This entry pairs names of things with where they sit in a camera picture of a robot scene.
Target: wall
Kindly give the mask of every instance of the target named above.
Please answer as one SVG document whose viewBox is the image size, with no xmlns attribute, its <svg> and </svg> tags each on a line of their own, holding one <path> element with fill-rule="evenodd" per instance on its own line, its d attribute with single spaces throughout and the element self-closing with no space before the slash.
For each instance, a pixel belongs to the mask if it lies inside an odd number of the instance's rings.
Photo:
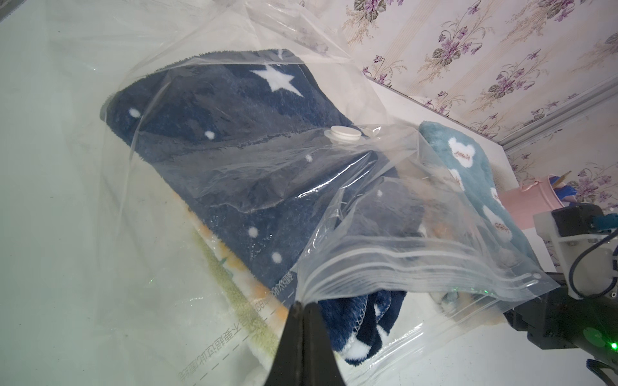
<svg viewBox="0 0 618 386">
<path fill-rule="evenodd" d="M 303 0 L 369 77 L 495 141 L 618 73 L 615 0 Z"/>
<path fill-rule="evenodd" d="M 578 201 L 595 203 L 606 214 L 618 211 L 618 96 L 509 151 L 508 157 L 520 183 L 571 171 L 565 182 L 577 190 Z"/>
</svg>

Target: vacuum storage bag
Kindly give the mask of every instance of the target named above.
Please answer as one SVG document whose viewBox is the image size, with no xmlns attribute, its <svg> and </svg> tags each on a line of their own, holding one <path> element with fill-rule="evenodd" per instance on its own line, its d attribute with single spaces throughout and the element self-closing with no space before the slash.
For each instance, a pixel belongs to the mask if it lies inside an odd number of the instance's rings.
<svg viewBox="0 0 618 386">
<path fill-rule="evenodd" d="M 52 3 L 117 380 L 261 385 L 298 300 L 375 384 L 555 287 L 302 6 Z"/>
</svg>

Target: pink container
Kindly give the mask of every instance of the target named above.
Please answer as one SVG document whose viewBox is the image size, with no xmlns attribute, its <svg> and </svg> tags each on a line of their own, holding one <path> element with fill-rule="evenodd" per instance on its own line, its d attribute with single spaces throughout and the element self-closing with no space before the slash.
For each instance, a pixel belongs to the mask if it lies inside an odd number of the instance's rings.
<svg viewBox="0 0 618 386">
<path fill-rule="evenodd" d="M 520 229 L 533 228 L 535 222 L 532 216 L 535 214 L 564 207 L 551 187 L 550 177 L 555 176 L 550 174 L 529 185 L 498 193 L 502 205 Z"/>
</svg>

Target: white surface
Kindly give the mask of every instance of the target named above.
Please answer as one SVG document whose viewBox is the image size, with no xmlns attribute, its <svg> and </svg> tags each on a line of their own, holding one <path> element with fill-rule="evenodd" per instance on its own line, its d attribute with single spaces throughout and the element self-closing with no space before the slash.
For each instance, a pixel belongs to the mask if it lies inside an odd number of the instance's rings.
<svg viewBox="0 0 618 386">
<path fill-rule="evenodd" d="M 93 322 L 95 290 L 84 274 L 95 263 L 93 214 L 62 136 L 66 105 L 55 92 L 46 39 L 40 0 L 0 23 L 0 385 L 135 384 L 116 378 L 125 353 L 109 351 L 108 334 Z M 440 122 L 384 91 L 402 119 Z M 477 141 L 504 171 L 497 145 Z M 538 350 L 505 324 L 480 327 L 385 385 L 601 385 L 586 358 L 580 350 Z"/>
</svg>

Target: fleece blanket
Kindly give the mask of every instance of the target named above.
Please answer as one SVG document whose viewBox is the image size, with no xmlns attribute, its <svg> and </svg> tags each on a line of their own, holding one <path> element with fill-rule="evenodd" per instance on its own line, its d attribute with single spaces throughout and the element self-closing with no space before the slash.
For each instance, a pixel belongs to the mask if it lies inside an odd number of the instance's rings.
<svg viewBox="0 0 618 386">
<path fill-rule="evenodd" d="M 409 192 L 392 182 L 394 170 L 376 175 L 386 156 L 332 146 L 324 135 L 325 128 L 353 123 L 288 50 L 189 58 L 116 93 L 101 118 L 187 204 L 243 293 L 266 290 L 276 297 L 278 303 L 268 305 L 272 313 L 293 303 L 295 264 L 343 186 L 344 202 L 379 192 L 356 210 L 377 224 L 397 224 L 383 229 L 388 235 L 420 236 L 422 206 L 401 199 Z M 407 206 L 385 214 L 376 209 L 380 202 Z M 371 357 L 404 296 L 379 291 L 321 301 L 333 349 L 350 364 Z"/>
<path fill-rule="evenodd" d="M 493 225 L 491 230 L 502 247 L 514 247 L 538 265 L 528 239 L 498 198 L 489 159 L 481 146 L 466 134 L 436 122 L 422 122 L 418 131 L 445 163 L 479 215 Z"/>
</svg>

